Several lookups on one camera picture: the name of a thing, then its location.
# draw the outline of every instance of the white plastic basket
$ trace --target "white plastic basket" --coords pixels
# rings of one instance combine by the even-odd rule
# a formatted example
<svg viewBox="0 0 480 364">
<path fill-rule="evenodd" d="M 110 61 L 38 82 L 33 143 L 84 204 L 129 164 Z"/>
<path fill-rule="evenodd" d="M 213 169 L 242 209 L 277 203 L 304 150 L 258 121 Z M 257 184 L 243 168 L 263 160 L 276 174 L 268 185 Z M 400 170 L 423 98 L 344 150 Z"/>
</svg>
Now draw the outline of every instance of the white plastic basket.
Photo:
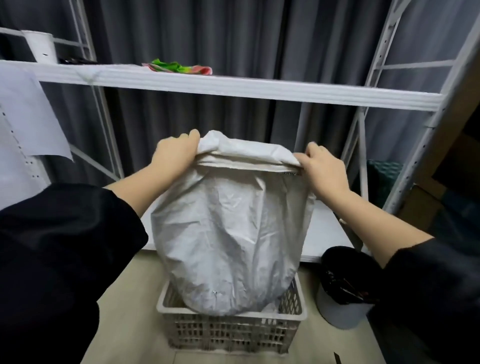
<svg viewBox="0 0 480 364">
<path fill-rule="evenodd" d="M 163 287 L 156 309 L 163 315 L 172 348 L 222 352 L 285 354 L 300 322 L 307 318 L 297 274 L 280 299 L 280 313 L 202 315 L 185 306 L 170 282 Z"/>
</svg>

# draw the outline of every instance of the forearm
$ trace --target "forearm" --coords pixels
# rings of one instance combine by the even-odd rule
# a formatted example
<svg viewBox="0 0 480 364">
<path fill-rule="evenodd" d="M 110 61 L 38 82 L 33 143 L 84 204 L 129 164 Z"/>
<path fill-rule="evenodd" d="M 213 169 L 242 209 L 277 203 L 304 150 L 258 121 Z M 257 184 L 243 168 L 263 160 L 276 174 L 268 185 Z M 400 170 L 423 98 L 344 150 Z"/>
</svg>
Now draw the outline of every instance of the forearm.
<svg viewBox="0 0 480 364">
<path fill-rule="evenodd" d="M 407 248 L 432 238 L 399 218 L 348 192 L 327 201 L 370 249 L 377 262 L 385 267 L 398 249 Z"/>
<path fill-rule="evenodd" d="M 149 165 L 105 188 L 129 204 L 137 215 L 142 217 L 155 199 L 168 189 L 170 183 L 171 181 L 162 178 L 162 173 Z"/>
</svg>

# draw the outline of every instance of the black sleeve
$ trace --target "black sleeve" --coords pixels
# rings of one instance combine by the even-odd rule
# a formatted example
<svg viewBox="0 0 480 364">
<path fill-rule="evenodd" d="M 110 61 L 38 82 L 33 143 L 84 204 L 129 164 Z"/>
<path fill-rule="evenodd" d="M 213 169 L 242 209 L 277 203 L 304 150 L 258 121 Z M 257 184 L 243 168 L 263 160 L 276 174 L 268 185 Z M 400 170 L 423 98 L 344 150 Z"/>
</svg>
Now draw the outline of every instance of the black sleeve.
<svg viewBox="0 0 480 364">
<path fill-rule="evenodd" d="M 474 362 L 478 356 L 480 254 L 460 247 L 432 239 L 399 250 L 384 271 L 392 314 L 442 363 Z"/>
<path fill-rule="evenodd" d="M 126 202 L 90 185 L 53 184 L 0 211 L 0 361 L 79 363 L 96 301 L 147 240 Z"/>
</svg>

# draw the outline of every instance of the trash can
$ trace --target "trash can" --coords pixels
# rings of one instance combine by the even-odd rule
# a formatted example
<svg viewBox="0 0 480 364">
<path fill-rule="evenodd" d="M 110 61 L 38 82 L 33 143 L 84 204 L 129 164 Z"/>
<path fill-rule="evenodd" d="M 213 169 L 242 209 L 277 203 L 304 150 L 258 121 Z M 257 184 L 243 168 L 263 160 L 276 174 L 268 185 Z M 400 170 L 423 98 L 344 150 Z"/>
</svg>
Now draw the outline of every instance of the trash can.
<svg viewBox="0 0 480 364">
<path fill-rule="evenodd" d="M 354 328 L 379 302 L 382 272 L 365 253 L 346 246 L 327 249 L 318 267 L 318 311 L 337 328 Z"/>
</svg>

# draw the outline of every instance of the beige floor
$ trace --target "beige floor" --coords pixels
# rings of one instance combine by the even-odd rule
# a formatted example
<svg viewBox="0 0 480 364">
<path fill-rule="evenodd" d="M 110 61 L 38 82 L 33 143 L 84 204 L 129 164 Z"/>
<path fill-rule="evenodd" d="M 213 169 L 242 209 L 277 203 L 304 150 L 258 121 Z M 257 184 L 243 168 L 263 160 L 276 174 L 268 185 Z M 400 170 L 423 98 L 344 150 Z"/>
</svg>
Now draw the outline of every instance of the beige floor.
<svg viewBox="0 0 480 364">
<path fill-rule="evenodd" d="M 308 309 L 287 357 L 176 352 L 168 347 L 155 305 L 166 280 L 155 252 L 140 252 L 99 301 L 100 326 L 83 364 L 384 364 L 368 321 L 339 330 L 318 313 L 313 295 L 318 281 L 304 267 L 300 281 Z"/>
</svg>

